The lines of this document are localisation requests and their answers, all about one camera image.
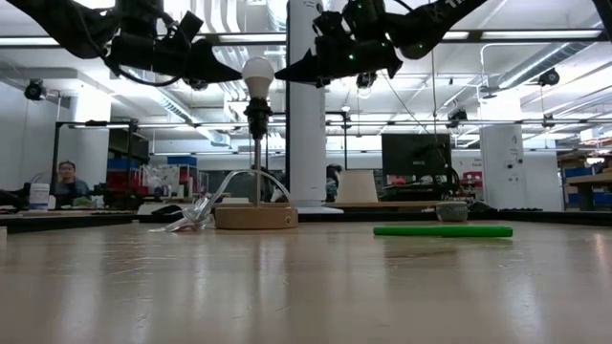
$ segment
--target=lamp stand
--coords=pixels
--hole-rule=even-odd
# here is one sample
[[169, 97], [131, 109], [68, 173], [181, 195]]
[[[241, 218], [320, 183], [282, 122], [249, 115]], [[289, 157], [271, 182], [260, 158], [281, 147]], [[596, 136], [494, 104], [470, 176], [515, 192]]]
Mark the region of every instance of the lamp stand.
[[297, 227], [297, 210], [290, 204], [261, 203], [261, 140], [268, 133], [272, 109], [265, 98], [251, 99], [245, 115], [255, 141], [255, 204], [251, 207], [218, 207], [215, 210], [217, 229], [289, 229]]

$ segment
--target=lamp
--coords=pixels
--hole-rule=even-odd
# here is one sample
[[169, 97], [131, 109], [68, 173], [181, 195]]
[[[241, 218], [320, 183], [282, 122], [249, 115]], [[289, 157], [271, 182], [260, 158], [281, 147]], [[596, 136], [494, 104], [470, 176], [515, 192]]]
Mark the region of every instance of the lamp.
[[255, 207], [220, 207], [215, 212], [215, 224], [220, 229], [285, 229], [297, 227], [297, 211], [289, 206], [261, 204], [261, 140], [268, 134], [272, 109], [268, 92], [274, 80], [274, 69], [264, 57], [253, 57], [245, 63], [242, 78], [251, 100], [245, 110], [249, 131], [255, 141]]

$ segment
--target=wooden lamp base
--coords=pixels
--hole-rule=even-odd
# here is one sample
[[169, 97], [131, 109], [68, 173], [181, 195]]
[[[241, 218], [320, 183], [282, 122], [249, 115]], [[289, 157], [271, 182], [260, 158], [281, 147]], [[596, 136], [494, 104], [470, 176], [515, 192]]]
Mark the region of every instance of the wooden lamp base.
[[297, 210], [291, 207], [219, 207], [214, 217], [217, 229], [297, 228]]

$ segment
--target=red object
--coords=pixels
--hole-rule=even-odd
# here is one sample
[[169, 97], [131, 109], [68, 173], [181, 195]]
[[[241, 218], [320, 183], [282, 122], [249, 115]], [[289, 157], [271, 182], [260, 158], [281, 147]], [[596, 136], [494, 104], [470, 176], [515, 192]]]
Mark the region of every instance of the red object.
[[389, 183], [391, 185], [405, 185], [405, 179], [397, 176], [389, 176]]
[[482, 172], [470, 171], [463, 174], [464, 182], [472, 182], [476, 187], [482, 187]]

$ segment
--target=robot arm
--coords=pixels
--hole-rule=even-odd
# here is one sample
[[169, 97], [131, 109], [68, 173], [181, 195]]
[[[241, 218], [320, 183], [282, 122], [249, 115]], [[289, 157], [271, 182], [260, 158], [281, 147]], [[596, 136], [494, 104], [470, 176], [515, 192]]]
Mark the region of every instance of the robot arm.
[[[316, 53], [276, 73], [276, 78], [322, 87], [335, 78], [376, 78], [386, 69], [392, 78], [402, 67], [395, 53], [420, 59], [429, 54], [455, 24], [487, 0], [437, 0], [409, 12], [387, 13], [383, 0], [348, 0], [342, 13], [325, 11], [315, 19]], [[607, 30], [612, 30], [612, 0], [593, 0]], [[338, 30], [344, 20], [350, 32]]]
[[[188, 12], [175, 21], [162, 11], [164, 0], [116, 0], [112, 9], [89, 9], [73, 0], [7, 0], [29, 15], [60, 46], [78, 58], [101, 58], [116, 75], [151, 86], [166, 86], [184, 79], [194, 89], [209, 83], [240, 79], [239, 72], [220, 63], [205, 39], [193, 42], [204, 24]], [[161, 18], [168, 34], [159, 39]], [[107, 51], [111, 43], [111, 53]], [[170, 75], [162, 83], [139, 80], [121, 66]]]
[[82, 59], [98, 58], [86, 33], [78, 24], [79, 11], [87, 24], [89, 34], [96, 44], [104, 46], [117, 31], [117, 16], [103, 16], [73, 0], [7, 0], [31, 17], [62, 48]]

